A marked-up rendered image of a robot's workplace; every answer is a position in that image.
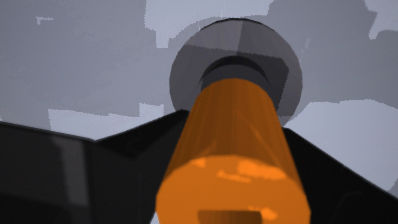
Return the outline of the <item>orange knob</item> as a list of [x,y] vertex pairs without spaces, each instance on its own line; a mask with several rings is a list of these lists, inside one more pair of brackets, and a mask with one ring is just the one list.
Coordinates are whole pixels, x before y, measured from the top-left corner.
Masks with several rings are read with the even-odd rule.
[[236,78],[197,96],[156,198],[159,224],[310,222],[272,100]]

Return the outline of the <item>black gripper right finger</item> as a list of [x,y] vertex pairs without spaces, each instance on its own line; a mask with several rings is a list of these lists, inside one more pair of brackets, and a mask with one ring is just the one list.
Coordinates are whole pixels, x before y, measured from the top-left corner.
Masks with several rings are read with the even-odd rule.
[[309,224],[398,224],[398,198],[282,127],[306,200]]

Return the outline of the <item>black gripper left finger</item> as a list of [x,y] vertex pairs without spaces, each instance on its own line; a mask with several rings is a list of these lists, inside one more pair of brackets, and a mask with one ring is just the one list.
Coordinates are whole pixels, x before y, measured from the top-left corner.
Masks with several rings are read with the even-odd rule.
[[0,121],[0,193],[65,207],[73,224],[150,224],[189,114],[98,140]]

